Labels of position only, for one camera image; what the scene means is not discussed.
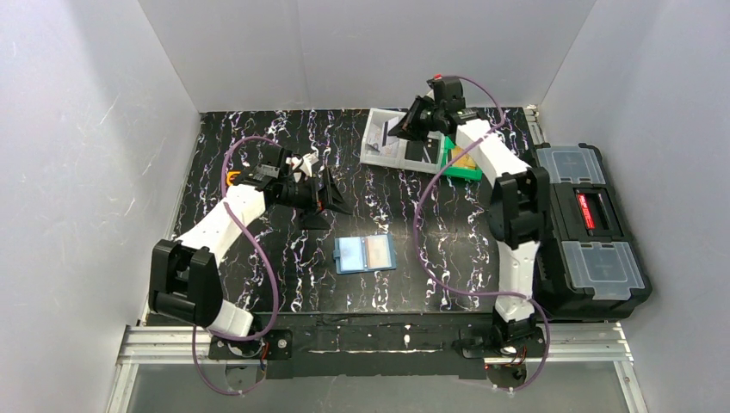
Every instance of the red label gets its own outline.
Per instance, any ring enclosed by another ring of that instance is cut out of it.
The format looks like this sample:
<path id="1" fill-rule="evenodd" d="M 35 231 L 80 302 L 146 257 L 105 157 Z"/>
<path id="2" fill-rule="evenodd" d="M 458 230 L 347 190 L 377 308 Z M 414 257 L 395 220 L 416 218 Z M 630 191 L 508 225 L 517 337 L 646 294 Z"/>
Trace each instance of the red label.
<path id="1" fill-rule="evenodd" d="M 588 201 L 585 200 L 585 195 L 578 194 L 578 204 L 580 205 L 580 212 L 583 213 L 583 219 L 585 219 L 585 227 L 589 230 L 596 228 L 593 224 L 593 217 L 591 216 L 591 210 L 588 209 Z"/>

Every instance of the toolbox lid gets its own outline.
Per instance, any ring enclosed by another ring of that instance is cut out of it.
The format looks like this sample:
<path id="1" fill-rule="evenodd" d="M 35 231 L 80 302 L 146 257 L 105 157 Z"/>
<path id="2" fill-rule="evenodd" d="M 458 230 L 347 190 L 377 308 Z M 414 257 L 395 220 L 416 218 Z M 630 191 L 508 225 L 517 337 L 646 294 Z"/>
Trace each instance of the toolbox lid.
<path id="1" fill-rule="evenodd" d="M 563 241 L 572 284 L 592 288 L 593 299 L 631 299 L 632 288 L 644 288 L 634 253 L 626 242 Z"/>
<path id="2" fill-rule="evenodd" d="M 550 175 L 550 183 L 606 183 L 596 153 L 589 148 L 538 148 L 537 161 Z"/>

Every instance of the marble pattern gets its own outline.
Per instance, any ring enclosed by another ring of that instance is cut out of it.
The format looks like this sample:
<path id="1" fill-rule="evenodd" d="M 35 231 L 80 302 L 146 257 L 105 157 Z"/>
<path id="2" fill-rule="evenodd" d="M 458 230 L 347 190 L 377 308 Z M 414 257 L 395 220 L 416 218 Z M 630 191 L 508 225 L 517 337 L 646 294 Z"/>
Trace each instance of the marble pattern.
<path id="1" fill-rule="evenodd" d="M 506 111 L 508 119 L 499 133 L 521 153 L 530 142 L 524 112 Z M 494 115 L 490 109 L 487 113 Z M 251 224 L 257 240 L 270 251 L 281 311 L 491 311 L 492 299 L 444 292 L 421 269 L 412 247 L 411 223 L 430 176 L 360 164 L 367 119 L 367 109 L 204 114 L 175 233 L 189 230 L 220 200 L 225 151 L 244 135 L 265 135 L 295 152 L 317 151 L 354 208 L 352 216 L 328 213 L 332 222 L 328 231 L 298 230 L 294 211 L 284 206 L 270 208 Z M 259 145 L 265 144 L 251 143 L 240 151 L 232 169 L 256 161 Z M 497 288 L 497 245 L 485 215 L 490 191 L 486 182 L 443 178 L 424 207 L 422 254 L 430 263 L 429 271 L 450 286 L 472 291 Z M 331 256 L 334 238 L 388 232 L 397 247 L 397 269 L 337 274 Z M 262 261 L 243 237 L 228 251 L 220 276 L 227 299 L 249 311 L 271 310 L 271 288 Z"/>

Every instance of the metal frame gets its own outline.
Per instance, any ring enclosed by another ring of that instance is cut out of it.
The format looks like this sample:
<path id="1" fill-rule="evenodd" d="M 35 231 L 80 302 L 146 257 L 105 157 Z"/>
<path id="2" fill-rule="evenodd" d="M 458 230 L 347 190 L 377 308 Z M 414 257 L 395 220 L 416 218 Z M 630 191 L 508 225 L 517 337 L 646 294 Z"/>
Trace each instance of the metal frame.
<path id="1" fill-rule="evenodd" d="M 537 144 L 545 137 L 537 122 L 537 106 L 524 109 L 530 135 Z M 130 397 L 141 364 L 192 364 L 192 327 L 145 326 L 149 306 L 145 302 L 139 327 L 127 327 L 122 340 L 114 387 L 109 399 L 108 413 L 127 411 Z M 552 339 L 548 362 L 613 362 L 629 413 L 646 413 L 646 403 L 634 373 L 634 357 L 623 333 L 621 323 L 575 323 L 551 325 Z M 257 364 L 258 361 L 215 361 L 207 357 L 211 336 L 203 329 L 197 330 L 197 351 L 201 364 Z M 509 363 L 511 358 L 485 358 L 488 364 Z M 539 362 L 540 358 L 528 358 L 526 362 Z"/>

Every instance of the gray floor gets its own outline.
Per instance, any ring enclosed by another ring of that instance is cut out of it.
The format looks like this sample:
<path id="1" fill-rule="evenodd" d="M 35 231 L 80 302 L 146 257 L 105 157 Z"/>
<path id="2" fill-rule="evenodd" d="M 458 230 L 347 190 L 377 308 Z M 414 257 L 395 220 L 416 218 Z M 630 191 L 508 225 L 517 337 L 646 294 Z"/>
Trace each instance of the gray floor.
<path id="1" fill-rule="evenodd" d="M 204 367 L 224 385 L 223 367 Z M 252 383 L 248 368 L 238 376 Z M 220 396 L 193 366 L 140 366 L 129 411 L 206 412 L 626 412 L 613 363 L 549 363 L 527 390 L 510 396 L 487 381 L 452 377 L 321 377 L 270 380 L 245 398 Z"/>

